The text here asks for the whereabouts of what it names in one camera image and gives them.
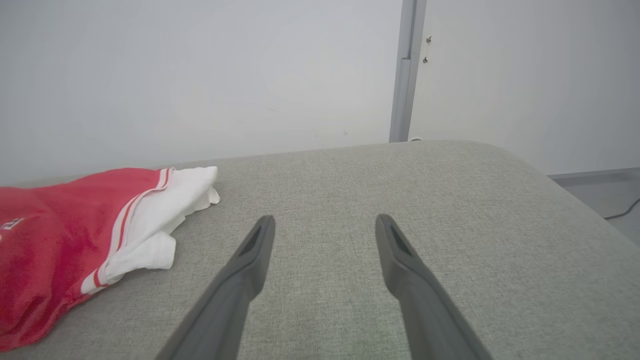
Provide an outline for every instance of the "gray sofa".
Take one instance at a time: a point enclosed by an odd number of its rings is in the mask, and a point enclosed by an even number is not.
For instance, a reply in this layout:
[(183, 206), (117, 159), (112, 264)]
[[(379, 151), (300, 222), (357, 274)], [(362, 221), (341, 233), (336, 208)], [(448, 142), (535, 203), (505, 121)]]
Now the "gray sofa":
[(496, 359), (640, 357), (640, 249), (509, 152), (411, 142), (217, 165), (222, 201), (173, 233), (171, 270), (138, 270), (6, 359), (150, 359), (255, 221), (276, 219), (239, 359), (402, 359), (374, 238), (392, 215)]

